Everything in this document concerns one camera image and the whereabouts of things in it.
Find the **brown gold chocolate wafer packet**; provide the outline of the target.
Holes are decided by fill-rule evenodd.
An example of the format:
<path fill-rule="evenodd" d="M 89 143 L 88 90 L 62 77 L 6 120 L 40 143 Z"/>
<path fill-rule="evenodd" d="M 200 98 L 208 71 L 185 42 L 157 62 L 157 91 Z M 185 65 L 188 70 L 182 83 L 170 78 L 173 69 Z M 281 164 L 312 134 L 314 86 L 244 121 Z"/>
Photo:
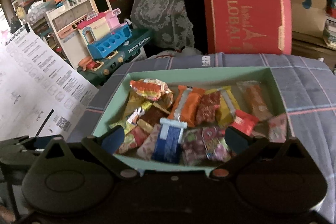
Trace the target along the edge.
<path fill-rule="evenodd" d="M 161 118 L 167 118 L 170 112 L 158 103 L 154 102 L 145 114 L 140 116 L 137 121 L 138 127 L 140 127 L 147 135 L 151 134 L 156 124 L 160 124 Z"/>

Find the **small red square packet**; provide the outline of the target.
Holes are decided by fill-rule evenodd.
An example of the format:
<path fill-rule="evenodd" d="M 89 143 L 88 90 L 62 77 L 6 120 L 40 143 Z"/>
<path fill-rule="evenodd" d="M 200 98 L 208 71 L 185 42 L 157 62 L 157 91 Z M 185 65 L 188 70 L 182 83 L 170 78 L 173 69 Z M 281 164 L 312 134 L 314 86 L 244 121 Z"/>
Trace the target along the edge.
<path fill-rule="evenodd" d="M 230 126 L 248 136 L 252 136 L 252 131 L 258 123 L 259 119 L 256 116 L 242 110 L 236 110 L 234 120 Z"/>

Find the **purple green candy bag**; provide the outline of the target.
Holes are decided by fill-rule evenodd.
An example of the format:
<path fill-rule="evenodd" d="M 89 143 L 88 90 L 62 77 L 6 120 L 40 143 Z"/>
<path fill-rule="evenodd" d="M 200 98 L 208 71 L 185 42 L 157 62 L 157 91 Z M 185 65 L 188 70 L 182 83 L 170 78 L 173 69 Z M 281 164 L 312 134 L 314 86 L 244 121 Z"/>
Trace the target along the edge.
<path fill-rule="evenodd" d="M 218 126 L 187 130 L 182 138 L 182 157 L 185 165 L 198 165 L 206 160 L 227 162 L 231 159 L 225 141 L 225 129 Z"/>

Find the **yellow bar snack wrapper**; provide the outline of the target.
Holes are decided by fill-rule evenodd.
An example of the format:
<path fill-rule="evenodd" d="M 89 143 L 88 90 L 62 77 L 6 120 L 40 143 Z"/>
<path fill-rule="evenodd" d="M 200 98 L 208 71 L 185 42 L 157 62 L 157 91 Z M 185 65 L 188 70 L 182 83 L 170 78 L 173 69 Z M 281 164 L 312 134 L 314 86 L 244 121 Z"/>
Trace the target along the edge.
<path fill-rule="evenodd" d="M 236 110 L 240 110 L 240 106 L 232 93 L 231 86 L 207 90 L 205 95 L 217 92 L 220 94 L 220 106 L 216 111 L 216 121 L 219 126 L 225 127 L 234 121 Z"/>

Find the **pink cartoon packet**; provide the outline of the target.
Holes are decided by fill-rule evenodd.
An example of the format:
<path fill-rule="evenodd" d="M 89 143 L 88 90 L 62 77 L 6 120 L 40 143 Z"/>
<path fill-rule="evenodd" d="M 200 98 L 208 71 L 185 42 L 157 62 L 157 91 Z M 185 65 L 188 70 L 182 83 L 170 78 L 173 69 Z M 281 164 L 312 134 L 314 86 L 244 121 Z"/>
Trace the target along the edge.
<path fill-rule="evenodd" d="M 282 113 L 268 120 L 268 139 L 273 143 L 284 143 L 287 136 L 287 115 Z"/>

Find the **dark red snack packet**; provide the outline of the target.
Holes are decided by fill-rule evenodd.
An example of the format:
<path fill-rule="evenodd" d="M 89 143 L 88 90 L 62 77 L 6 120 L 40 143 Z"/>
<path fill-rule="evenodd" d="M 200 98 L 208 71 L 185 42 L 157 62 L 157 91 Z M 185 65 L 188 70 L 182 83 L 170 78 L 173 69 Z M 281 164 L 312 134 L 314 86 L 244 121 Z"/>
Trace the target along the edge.
<path fill-rule="evenodd" d="M 215 91 L 204 94 L 198 105 L 195 124 L 198 126 L 203 123 L 214 123 L 218 108 L 221 106 L 221 93 Z"/>

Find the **long yellow snack stick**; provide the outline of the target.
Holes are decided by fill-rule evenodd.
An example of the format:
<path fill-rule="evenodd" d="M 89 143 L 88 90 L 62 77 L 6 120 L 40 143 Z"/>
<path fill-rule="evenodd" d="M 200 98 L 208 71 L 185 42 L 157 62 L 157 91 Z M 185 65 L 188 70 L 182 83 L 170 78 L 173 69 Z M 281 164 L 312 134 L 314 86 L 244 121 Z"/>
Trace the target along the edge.
<path fill-rule="evenodd" d="M 141 107 L 144 101 L 145 98 L 139 96 L 134 90 L 131 90 L 129 92 L 128 102 L 125 111 L 123 112 L 122 119 L 127 119 L 128 116 L 132 115 L 135 110 Z"/>

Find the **orange clear snack packet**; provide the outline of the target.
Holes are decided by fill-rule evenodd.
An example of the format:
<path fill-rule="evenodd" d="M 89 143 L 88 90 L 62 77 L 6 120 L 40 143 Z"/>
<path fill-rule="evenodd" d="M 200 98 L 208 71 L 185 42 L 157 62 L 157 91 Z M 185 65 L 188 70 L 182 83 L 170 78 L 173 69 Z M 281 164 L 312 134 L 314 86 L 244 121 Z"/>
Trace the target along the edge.
<path fill-rule="evenodd" d="M 264 100 L 261 84 L 258 81 L 239 81 L 237 82 L 237 86 L 242 92 L 252 115 L 257 117 L 261 122 L 272 118 L 273 115 Z"/>

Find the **green cardboard box tray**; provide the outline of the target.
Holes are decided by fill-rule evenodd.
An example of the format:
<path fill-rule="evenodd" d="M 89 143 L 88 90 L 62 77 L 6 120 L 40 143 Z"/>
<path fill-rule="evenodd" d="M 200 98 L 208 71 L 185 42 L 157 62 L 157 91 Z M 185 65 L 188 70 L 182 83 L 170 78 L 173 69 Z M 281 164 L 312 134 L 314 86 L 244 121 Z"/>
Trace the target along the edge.
<path fill-rule="evenodd" d="M 232 86 L 232 93 L 243 111 L 249 107 L 236 83 L 240 81 L 258 81 L 261 85 L 262 96 L 272 113 L 277 116 L 286 112 L 276 79 L 267 67 L 228 67 L 228 68 L 192 68 L 164 71 L 147 71 L 128 73 L 119 86 L 112 93 L 101 118 L 98 120 L 92 135 L 101 136 L 109 129 L 109 125 L 119 121 L 125 110 L 130 92 L 131 80 L 159 79 L 168 84 L 174 93 L 178 92 L 178 85 L 211 89 L 221 86 Z"/>

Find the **blue white snack packet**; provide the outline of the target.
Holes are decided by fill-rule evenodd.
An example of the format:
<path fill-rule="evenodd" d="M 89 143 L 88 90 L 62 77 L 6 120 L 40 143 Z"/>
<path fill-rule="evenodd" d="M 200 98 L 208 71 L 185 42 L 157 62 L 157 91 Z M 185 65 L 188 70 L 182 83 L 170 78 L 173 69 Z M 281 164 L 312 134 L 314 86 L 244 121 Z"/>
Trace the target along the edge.
<path fill-rule="evenodd" d="M 179 122 L 168 118 L 160 119 L 161 128 L 155 143 L 151 160 L 178 164 L 182 151 L 183 132 L 187 129 L 186 122 Z"/>

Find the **orange silver bar wrapper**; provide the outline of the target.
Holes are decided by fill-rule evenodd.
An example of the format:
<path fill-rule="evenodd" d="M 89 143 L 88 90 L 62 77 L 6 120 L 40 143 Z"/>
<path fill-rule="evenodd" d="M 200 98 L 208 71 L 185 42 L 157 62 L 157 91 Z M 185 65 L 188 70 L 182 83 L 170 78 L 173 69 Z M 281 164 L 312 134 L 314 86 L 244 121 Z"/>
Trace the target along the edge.
<path fill-rule="evenodd" d="M 178 95 L 168 118 L 195 127 L 196 112 L 204 93 L 203 88 L 179 85 Z"/>

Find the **orange yellow puffed snack bag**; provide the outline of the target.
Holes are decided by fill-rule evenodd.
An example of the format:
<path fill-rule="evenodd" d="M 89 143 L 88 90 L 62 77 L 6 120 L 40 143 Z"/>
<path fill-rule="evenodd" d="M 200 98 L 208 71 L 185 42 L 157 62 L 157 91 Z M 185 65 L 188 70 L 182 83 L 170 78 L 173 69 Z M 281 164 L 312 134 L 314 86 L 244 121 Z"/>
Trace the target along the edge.
<path fill-rule="evenodd" d="M 162 96 L 173 93 L 167 83 L 158 79 L 131 80 L 130 87 L 136 94 L 151 101 L 159 101 Z"/>

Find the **white printed instruction sheet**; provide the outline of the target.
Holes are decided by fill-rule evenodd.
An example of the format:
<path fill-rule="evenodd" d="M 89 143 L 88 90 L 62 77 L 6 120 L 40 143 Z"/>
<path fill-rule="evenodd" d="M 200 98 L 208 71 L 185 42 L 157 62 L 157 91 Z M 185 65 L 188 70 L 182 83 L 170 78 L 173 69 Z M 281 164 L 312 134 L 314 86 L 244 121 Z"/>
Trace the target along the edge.
<path fill-rule="evenodd" d="M 1 40 L 1 140 L 68 138 L 97 92 L 28 24 Z"/>

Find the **plaid blue quilt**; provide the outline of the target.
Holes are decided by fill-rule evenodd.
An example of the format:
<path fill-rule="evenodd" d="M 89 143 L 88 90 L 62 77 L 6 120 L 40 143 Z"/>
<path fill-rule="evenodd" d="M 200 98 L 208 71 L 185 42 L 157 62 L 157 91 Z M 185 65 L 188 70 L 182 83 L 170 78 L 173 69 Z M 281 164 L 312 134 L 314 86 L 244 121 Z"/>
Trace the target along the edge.
<path fill-rule="evenodd" d="M 210 67 L 269 67 L 276 80 L 291 133 L 298 137 L 326 178 L 319 213 L 335 223 L 335 75 L 318 60 L 293 55 L 224 54 L 148 59 L 122 65 L 102 86 L 68 141 L 90 135 L 127 74 Z"/>

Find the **toy kitchen playset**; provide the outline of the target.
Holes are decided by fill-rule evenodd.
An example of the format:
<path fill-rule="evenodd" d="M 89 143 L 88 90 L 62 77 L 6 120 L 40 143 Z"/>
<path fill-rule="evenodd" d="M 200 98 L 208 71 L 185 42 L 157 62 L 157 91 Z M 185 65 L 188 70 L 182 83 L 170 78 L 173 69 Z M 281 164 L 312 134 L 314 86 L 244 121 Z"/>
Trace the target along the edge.
<path fill-rule="evenodd" d="M 46 0 L 45 13 L 60 52 L 94 86 L 104 84 L 124 63 L 145 58 L 144 46 L 153 38 L 145 28 L 120 20 L 121 10 L 109 0 Z"/>

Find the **red Global gift box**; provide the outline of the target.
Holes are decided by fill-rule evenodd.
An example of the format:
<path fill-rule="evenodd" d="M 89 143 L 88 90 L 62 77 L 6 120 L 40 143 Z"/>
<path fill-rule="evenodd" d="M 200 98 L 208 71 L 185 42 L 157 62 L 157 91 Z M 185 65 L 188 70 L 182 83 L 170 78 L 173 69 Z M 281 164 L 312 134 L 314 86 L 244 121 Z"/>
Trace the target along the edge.
<path fill-rule="evenodd" d="M 291 54 L 290 0 L 205 0 L 209 53 Z"/>

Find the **grey lace cloth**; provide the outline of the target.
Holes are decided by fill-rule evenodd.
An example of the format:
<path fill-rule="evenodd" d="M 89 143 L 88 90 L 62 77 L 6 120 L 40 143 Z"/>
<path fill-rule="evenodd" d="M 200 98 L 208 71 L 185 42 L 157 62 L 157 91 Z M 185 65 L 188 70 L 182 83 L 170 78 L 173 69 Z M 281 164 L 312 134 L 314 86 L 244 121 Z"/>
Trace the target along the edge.
<path fill-rule="evenodd" d="M 154 34 L 160 48 L 193 48 L 193 24 L 184 0 L 134 0 L 130 20 L 134 28 L 146 28 Z"/>

